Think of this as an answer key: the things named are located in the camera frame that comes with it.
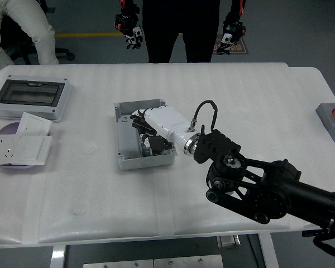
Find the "person's right hand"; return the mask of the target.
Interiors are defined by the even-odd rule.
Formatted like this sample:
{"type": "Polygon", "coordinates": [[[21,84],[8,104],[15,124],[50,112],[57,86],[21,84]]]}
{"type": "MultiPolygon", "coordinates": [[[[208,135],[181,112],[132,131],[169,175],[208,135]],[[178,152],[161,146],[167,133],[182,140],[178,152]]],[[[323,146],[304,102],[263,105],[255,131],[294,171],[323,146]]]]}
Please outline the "person's right hand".
{"type": "Polygon", "coordinates": [[[134,50],[141,47],[143,33],[137,15],[117,14],[114,26],[126,38],[126,49],[132,48],[134,50]]]}

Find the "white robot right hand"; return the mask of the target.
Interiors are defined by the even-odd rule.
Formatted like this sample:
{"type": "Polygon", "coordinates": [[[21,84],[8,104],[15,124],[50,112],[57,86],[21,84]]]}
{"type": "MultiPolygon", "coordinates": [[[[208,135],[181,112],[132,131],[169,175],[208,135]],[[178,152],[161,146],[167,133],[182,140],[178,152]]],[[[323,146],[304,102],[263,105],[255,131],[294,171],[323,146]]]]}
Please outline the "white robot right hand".
{"type": "Polygon", "coordinates": [[[190,130],[190,122],[174,107],[138,109],[131,115],[136,124],[142,126],[142,135],[149,133],[175,143],[186,155],[193,155],[199,132],[190,130]]]}

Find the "person's left hand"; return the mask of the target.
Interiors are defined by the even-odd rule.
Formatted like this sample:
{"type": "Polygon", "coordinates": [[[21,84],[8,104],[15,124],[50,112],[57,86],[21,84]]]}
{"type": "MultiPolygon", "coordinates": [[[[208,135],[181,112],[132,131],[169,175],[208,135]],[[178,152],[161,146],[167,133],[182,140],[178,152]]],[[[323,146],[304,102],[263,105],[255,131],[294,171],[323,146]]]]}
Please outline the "person's left hand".
{"type": "Polygon", "coordinates": [[[235,22],[231,25],[226,25],[223,28],[220,46],[217,48],[217,54],[229,55],[233,45],[236,45],[242,36],[245,35],[246,27],[243,22],[235,22]]]}

